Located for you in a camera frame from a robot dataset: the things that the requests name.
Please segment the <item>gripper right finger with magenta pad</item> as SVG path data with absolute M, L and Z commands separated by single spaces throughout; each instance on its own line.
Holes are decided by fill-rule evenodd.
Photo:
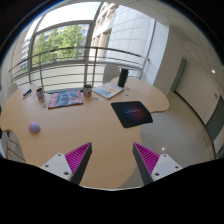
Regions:
M 133 144 L 133 155 L 145 185 L 182 169 L 168 154 L 157 154 L 138 143 Z

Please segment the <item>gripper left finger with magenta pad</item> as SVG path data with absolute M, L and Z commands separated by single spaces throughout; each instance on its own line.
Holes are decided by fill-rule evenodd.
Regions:
M 41 168 L 51 174 L 79 185 L 91 154 L 92 143 L 88 142 L 66 154 L 57 153 L 42 165 Z

